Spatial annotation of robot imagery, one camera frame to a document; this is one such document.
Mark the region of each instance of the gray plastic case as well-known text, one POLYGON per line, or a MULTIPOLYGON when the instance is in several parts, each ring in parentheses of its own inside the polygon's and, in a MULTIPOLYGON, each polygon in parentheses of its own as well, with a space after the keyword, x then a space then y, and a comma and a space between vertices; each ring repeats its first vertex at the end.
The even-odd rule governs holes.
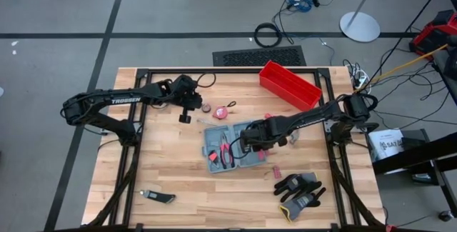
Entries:
MULTIPOLYGON (((266 154, 263 151, 260 152, 250 152, 248 155, 243 157, 242 159, 234 159, 233 160, 233 167, 230 164, 227 164, 226 169, 222 165, 221 160, 221 134, 225 133, 227 137, 228 143, 233 142, 233 140, 237 139, 240 136, 241 130, 245 129, 251 122, 246 121, 242 123, 235 123, 232 126, 217 126, 213 128, 207 128, 204 131, 205 136, 205 146, 202 148, 203 155, 206 159, 206 164, 208 166, 208 170, 210 173, 219 173, 224 171, 232 171, 238 167, 245 168, 245 167, 252 167, 257 166, 263 163, 266 163, 266 154), (218 154, 218 166, 216 167, 208 158, 208 154, 211 151, 216 151, 218 154)), ((232 146, 233 155, 235 157, 242 156, 244 153, 241 151, 240 143, 237 141, 232 146)))

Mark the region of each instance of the black floor stripe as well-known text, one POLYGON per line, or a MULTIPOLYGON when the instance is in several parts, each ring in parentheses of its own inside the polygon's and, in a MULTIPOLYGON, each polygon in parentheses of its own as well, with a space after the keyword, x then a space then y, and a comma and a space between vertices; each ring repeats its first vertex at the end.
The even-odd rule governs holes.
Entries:
MULTIPOLYGON (((114 23, 116 22, 116 17, 119 12, 119 7, 121 6, 122 0, 114 0, 113 9, 111 10, 111 14, 109 16, 108 24, 106 25, 106 30, 104 33, 103 41, 100 45, 99 54, 96 58, 94 70, 92 71, 91 80, 89 81, 89 85, 87 87, 87 91, 92 91, 95 89, 97 81, 99 80, 101 67, 104 62, 104 58, 106 55, 106 50, 109 45, 110 35, 113 32, 114 23)), ((71 171, 73 170, 74 161, 76 160, 76 156, 78 154, 79 143, 81 142, 81 137, 83 134, 82 126, 76 128, 73 138, 71 140, 70 149, 66 156, 64 169, 62 170, 59 184, 57 186, 56 194, 54 195, 54 199, 52 201, 51 209, 49 210, 48 219, 46 220, 46 225, 44 226, 45 231, 53 231, 56 227, 57 219, 59 218, 59 213, 62 207, 62 203, 64 202, 64 197, 66 193, 66 189, 68 187, 71 171)))
MULTIPOLYGON (((290 36, 346 38, 341 32, 288 32, 290 36)), ((254 32, 188 32, 188 33, 7 33, 0 39, 234 39, 253 37, 254 32)), ((382 32, 381 39, 413 38, 418 33, 382 32)), ((259 32, 259 37, 276 37, 274 32, 259 32)))
POLYGON ((0 39, 102 39, 105 33, 4 33, 0 39))

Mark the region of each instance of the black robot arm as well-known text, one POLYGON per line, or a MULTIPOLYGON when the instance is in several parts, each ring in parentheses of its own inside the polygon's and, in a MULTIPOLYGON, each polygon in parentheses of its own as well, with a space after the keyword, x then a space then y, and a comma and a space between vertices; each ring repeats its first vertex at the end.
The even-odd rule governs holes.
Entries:
POLYGON ((201 95, 196 93, 198 83, 187 75, 180 75, 174 81, 166 79, 147 84, 139 89, 96 90, 91 93, 77 94, 64 103, 61 115, 68 125, 92 125, 113 131, 122 146, 135 146, 138 143, 134 123, 119 121, 100 114, 103 107, 117 104, 138 103, 161 105, 164 103, 183 107, 179 116, 182 123, 190 123, 187 111, 201 108, 201 95))
POLYGON ((329 101, 310 111, 289 117, 274 116, 257 120, 241 131, 241 147, 243 152, 247 152, 251 148, 253 151, 267 150, 272 148, 275 143, 278 143, 279 146, 285 146, 287 144, 286 137, 294 130, 327 120, 338 121, 332 126, 332 134, 336 138, 342 139, 353 126, 368 120, 369 111, 376 107, 377 102, 375 97, 365 94, 341 95, 336 100, 329 101), (373 100, 371 106, 365 105, 364 97, 373 100), (343 102, 344 111, 338 105, 340 101, 343 102))

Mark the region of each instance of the white lamp base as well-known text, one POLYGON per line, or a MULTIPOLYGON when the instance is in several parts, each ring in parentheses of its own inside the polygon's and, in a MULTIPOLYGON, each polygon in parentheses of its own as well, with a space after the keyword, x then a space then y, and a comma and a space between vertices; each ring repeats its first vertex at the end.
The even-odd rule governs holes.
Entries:
POLYGON ((368 14, 359 12, 352 24, 349 21, 355 12, 344 14, 340 20, 340 29, 348 38, 359 42, 371 42, 381 33, 378 22, 368 14))

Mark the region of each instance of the wooden table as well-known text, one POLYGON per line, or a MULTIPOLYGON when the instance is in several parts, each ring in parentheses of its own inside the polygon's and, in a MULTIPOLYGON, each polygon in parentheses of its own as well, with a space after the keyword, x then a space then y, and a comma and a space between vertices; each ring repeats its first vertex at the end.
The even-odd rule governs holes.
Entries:
MULTIPOLYGON (((329 70, 335 96, 351 93, 347 68, 329 67, 329 70)), ((136 68, 120 68, 114 88, 133 87, 135 74, 136 68)), ((196 79, 199 74, 190 76, 196 79)), ((300 76, 314 84, 312 75, 300 76)), ((175 74, 154 74, 153 81, 175 77, 175 74)), ((205 76, 201 84, 211 83, 211 80, 212 76, 205 76)), ((148 107, 130 227, 143 223, 145 228, 329 228, 330 223, 339 223, 326 142, 320 123, 302 128, 294 147, 287 145, 271 149, 268 163, 264 165, 210 174, 201 153, 203 130, 209 126, 197 122, 198 118, 224 125, 264 118, 266 113, 288 116, 296 114, 298 109, 259 86, 257 74, 217 74, 214 86, 198 88, 197 91, 204 102, 212 106, 223 106, 233 100, 237 105, 230 108, 228 117, 221 121, 201 110, 192 111, 191 124, 178 122, 181 107, 168 106, 162 110, 148 107), (279 197, 272 194, 273 185, 277 182, 272 174, 274 165, 280 167, 283 176, 316 172, 327 188, 320 199, 321 206, 306 208, 295 223, 288 223, 279 213, 279 197), (141 189, 174 193, 177 197, 174 202, 163 204, 141 196, 138 193, 141 189)), ((108 115, 123 119, 127 118, 128 112, 128 104, 112 106, 108 115)), ((113 139, 116 139, 115 135, 104 136, 101 143, 113 139)), ((366 144, 362 135, 353 135, 353 139, 366 144)), ((347 154, 356 193, 375 217, 384 221, 368 150, 349 145, 347 154)), ((92 220, 113 193, 120 155, 118 142, 107 144, 99 151, 83 223, 92 220)), ((343 195, 346 216, 351 223, 344 190, 343 195)), ((119 223, 124 209, 122 203, 119 223)))

